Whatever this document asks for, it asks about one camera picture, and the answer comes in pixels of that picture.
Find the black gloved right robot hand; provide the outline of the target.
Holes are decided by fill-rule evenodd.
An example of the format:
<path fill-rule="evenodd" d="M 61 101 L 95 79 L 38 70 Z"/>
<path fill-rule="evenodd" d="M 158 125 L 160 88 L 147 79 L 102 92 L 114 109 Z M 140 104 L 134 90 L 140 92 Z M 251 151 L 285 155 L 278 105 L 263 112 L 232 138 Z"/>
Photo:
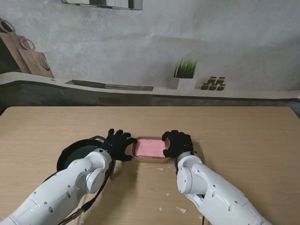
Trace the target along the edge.
<path fill-rule="evenodd" d="M 169 141 L 168 149 L 163 150 L 165 157 L 176 158 L 184 152 L 193 152 L 194 147 L 191 136 L 178 130 L 166 131 L 162 141 Z"/>

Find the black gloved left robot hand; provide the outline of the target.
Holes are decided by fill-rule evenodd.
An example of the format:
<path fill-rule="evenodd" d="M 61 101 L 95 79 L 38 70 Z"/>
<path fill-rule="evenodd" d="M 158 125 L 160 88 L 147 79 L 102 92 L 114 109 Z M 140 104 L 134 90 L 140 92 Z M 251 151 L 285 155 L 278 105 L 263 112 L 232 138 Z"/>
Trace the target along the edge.
<path fill-rule="evenodd" d="M 126 148 L 135 143 L 137 143 L 137 139 L 131 137 L 130 133 L 124 133 L 123 130 L 115 132 L 111 128 L 101 148 L 107 151 L 114 160 L 127 162 L 131 161 L 133 157 L 125 153 Z"/>

